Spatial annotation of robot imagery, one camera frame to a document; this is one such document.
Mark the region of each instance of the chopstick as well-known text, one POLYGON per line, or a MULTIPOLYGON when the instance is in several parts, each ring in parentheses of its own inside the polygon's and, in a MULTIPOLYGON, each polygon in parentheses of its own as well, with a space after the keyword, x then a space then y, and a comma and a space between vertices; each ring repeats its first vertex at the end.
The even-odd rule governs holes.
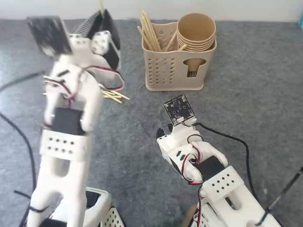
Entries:
POLYGON ((140 28, 139 26, 138 26, 137 28, 138 28, 138 31, 140 32, 140 34, 142 35, 144 41, 146 42, 146 44, 147 44, 147 46, 148 46, 148 49, 153 50, 153 48, 152 48, 150 42, 149 42, 148 39, 146 38, 145 34, 142 32, 141 28, 140 28))
POLYGON ((184 44, 183 46, 181 46, 181 47, 178 49, 178 51, 182 51, 182 50, 184 50, 186 47, 187 47, 187 45, 184 44))
POLYGON ((171 37, 170 41, 169 41, 169 44, 167 44, 164 52, 167 52, 170 48, 170 46, 172 45, 172 43, 174 42, 175 38, 177 36, 177 31, 175 31, 174 35, 171 37))
POLYGON ((151 20, 150 20, 150 17, 148 16, 148 14, 147 14, 145 11, 143 11, 142 14, 143 14, 143 16, 144 16, 145 19, 146 19, 147 25, 148 25, 148 27, 149 27, 149 29, 150 29, 150 32, 151 32, 151 36, 152 36, 152 38, 153 38, 153 41, 155 42, 156 49, 158 49, 158 51, 160 52, 160 51, 161 51, 160 44, 159 44, 159 42, 158 42, 158 38, 157 38, 157 36, 156 36, 155 30, 153 29, 153 26, 152 26, 152 22, 151 22, 151 20))
POLYGON ((140 22, 142 29, 140 29, 139 26, 137 28, 149 50, 161 52, 160 44, 155 30, 153 29, 152 22, 148 14, 144 11, 142 11, 140 22))

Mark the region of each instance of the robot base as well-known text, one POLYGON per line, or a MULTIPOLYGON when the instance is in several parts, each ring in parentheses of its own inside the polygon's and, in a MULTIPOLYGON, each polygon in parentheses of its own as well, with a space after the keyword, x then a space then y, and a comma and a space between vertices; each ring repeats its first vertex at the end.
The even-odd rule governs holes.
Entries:
MULTIPOLYGON (((111 204, 111 195, 104 190, 86 188, 87 209, 83 227, 125 227, 117 209, 111 204)), ((66 226, 68 203, 63 198, 54 213, 41 227, 66 226)))

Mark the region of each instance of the white 3d-printed part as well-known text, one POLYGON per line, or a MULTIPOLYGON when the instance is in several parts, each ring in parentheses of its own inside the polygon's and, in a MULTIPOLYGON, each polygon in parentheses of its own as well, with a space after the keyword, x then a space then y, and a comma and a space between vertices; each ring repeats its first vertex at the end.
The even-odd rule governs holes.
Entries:
POLYGON ((234 191, 244 182, 232 166, 227 167, 203 184, 203 191, 211 202, 216 202, 234 191))

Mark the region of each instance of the plastic basket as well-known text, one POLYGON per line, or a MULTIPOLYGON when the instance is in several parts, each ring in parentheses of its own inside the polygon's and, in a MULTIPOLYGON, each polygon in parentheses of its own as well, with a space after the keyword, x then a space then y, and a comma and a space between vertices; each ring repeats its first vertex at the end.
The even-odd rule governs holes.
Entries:
MULTIPOLYGON (((152 24, 158 36, 162 50, 165 49, 176 31, 177 22, 169 24, 152 24)), ((178 51, 177 38, 169 52, 148 50, 142 39, 145 61, 145 85, 150 91, 200 90, 204 85, 207 69, 217 48, 217 40, 211 48, 204 52, 178 51), (185 61, 188 59, 204 59, 197 72, 188 71, 185 61)))

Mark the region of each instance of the perforated plastic panel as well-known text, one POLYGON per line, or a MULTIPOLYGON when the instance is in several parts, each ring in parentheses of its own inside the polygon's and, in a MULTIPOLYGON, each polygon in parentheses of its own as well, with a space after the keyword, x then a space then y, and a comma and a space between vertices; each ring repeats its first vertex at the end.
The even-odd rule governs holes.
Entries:
POLYGON ((40 153, 66 160, 83 161, 89 157, 89 136, 43 130, 40 153))
POLYGON ((115 207, 109 209, 104 223, 104 227, 125 227, 115 207))
POLYGON ((243 184, 243 180, 235 169, 229 166, 216 176, 205 181, 203 191, 206 193, 207 199, 216 202, 243 184))

